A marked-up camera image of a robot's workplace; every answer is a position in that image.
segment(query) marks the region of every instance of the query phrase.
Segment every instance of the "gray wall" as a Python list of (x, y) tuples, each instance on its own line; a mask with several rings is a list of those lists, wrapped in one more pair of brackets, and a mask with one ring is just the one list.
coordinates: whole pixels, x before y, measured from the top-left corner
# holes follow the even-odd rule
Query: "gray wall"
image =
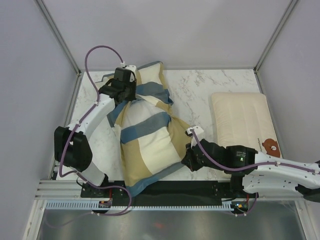
[(33, 0), (0, 1), (0, 239), (22, 238), (76, 74)]
[[(44, 0), (77, 64), (110, 45), (137, 66), (253, 68), (289, 0)], [(91, 70), (113, 70), (117, 56), (90, 56)]]
[(319, 0), (298, 3), (259, 74), (284, 157), (306, 163), (320, 160), (319, 13)]

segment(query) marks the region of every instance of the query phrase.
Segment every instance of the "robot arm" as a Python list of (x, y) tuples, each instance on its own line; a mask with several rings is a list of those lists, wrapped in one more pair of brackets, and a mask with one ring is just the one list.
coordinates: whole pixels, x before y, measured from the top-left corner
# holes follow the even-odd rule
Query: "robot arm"
[[(118, 67), (114, 77), (99, 89), (99, 102), (93, 103), (82, 116), (83, 122), (74, 122), (67, 127), (59, 126), (54, 132), (54, 158), (61, 161), (65, 145), (68, 144), (63, 165), (70, 167), (96, 186), (106, 186), (108, 176), (93, 163), (89, 139), (101, 121), (122, 101), (136, 99), (136, 66)], [(71, 141), (67, 142), (72, 129), (76, 128)]]
[(199, 127), (188, 128), (193, 135), (182, 160), (191, 171), (202, 167), (231, 175), (233, 192), (259, 193), (268, 197), (298, 197), (320, 202), (320, 164), (302, 163), (274, 157), (245, 146), (226, 148), (204, 139)]

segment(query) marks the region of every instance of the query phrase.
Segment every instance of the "white marble surface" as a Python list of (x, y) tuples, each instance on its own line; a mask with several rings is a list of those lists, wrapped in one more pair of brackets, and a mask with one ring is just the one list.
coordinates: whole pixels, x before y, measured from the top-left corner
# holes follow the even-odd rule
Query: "white marble surface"
[[(110, 72), (91, 72), (92, 79), (99, 82)], [(214, 120), (211, 116), (211, 94), (215, 92), (258, 93), (258, 84), (252, 70), (165, 70), (170, 97), (174, 101), (173, 112), (190, 125), (199, 125), (208, 141), (215, 141)], [(85, 74), (80, 86), (72, 121), (76, 121), (95, 100), (96, 95)], [(120, 144), (105, 118), (92, 134), (89, 144), (93, 161), (110, 180), (123, 180), (120, 160)], [(75, 179), (69, 175), (64, 179)], [(219, 171), (203, 167), (191, 172), (187, 167), (172, 173), (163, 180), (219, 180)]]

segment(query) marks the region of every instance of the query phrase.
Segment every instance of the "brown bear logo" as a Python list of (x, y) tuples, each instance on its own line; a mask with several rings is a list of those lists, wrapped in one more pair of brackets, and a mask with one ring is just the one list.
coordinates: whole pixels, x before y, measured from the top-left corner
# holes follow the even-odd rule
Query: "brown bear logo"
[(262, 143), (262, 146), (266, 150), (266, 154), (280, 158), (281, 153), (277, 141), (268, 138)]

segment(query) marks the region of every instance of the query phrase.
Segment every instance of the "pillow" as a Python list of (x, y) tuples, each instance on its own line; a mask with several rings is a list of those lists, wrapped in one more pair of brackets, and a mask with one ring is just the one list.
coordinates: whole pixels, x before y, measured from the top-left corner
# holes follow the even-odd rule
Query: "pillow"
[(218, 145), (242, 145), (281, 157), (265, 95), (217, 92), (211, 99)]
[(107, 115), (120, 141), (124, 182), (133, 197), (183, 167), (191, 142), (185, 134), (190, 126), (173, 116), (163, 68), (159, 61), (138, 68), (136, 100), (122, 102)]

